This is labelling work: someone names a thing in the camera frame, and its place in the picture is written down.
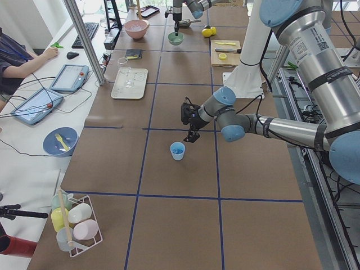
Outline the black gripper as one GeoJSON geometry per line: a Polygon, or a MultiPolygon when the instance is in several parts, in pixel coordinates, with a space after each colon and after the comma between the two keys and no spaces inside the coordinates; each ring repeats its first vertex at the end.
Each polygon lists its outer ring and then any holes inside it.
{"type": "Polygon", "coordinates": [[[175,35],[178,35],[178,22],[180,22],[182,20],[182,5],[170,6],[165,11],[165,18],[167,18],[169,15],[172,15],[173,20],[175,21],[174,32],[175,32],[175,35]]]}
{"type": "Polygon", "coordinates": [[[193,104],[188,97],[185,97],[184,103],[181,105],[181,121],[184,125],[189,124],[190,130],[183,139],[184,142],[196,142],[200,137],[197,131],[209,123],[209,121],[201,118],[200,108],[199,105],[193,104]]]}

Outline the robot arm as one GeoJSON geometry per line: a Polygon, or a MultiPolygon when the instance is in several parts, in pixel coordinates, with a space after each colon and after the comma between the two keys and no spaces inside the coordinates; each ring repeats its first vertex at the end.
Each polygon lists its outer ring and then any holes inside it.
{"type": "Polygon", "coordinates": [[[188,7],[195,19],[202,17],[205,10],[211,8],[213,5],[218,3],[219,0],[173,0],[172,5],[166,10],[165,17],[167,18],[170,14],[174,20],[174,32],[176,36],[179,36],[179,26],[182,20],[182,7],[183,3],[188,7]]]}
{"type": "Polygon", "coordinates": [[[185,100],[181,121],[189,126],[186,142],[216,122],[227,142],[247,133],[283,140],[299,147],[326,151],[338,175],[359,184],[359,88],[329,37],[331,6],[324,1],[255,1],[240,64],[202,105],[185,100]],[[268,43],[275,37],[289,49],[290,63],[310,92],[324,124],[244,114],[234,108],[239,98],[263,99],[253,86],[252,73],[261,69],[268,43]]]}

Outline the person's forearm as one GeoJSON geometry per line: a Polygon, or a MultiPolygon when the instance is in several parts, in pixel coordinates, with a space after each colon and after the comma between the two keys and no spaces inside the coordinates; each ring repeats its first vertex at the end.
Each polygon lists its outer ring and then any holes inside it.
{"type": "Polygon", "coordinates": [[[41,68],[46,62],[47,59],[44,55],[37,56],[36,58],[23,63],[21,66],[9,66],[5,68],[3,77],[24,79],[31,73],[41,68]]]}

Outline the person's hand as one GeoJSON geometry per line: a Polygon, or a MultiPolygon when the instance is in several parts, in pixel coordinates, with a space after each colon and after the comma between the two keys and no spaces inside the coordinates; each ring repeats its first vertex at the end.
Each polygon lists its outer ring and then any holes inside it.
{"type": "Polygon", "coordinates": [[[50,47],[46,49],[41,56],[43,56],[46,60],[50,60],[56,56],[58,56],[59,50],[56,47],[50,47]]]}

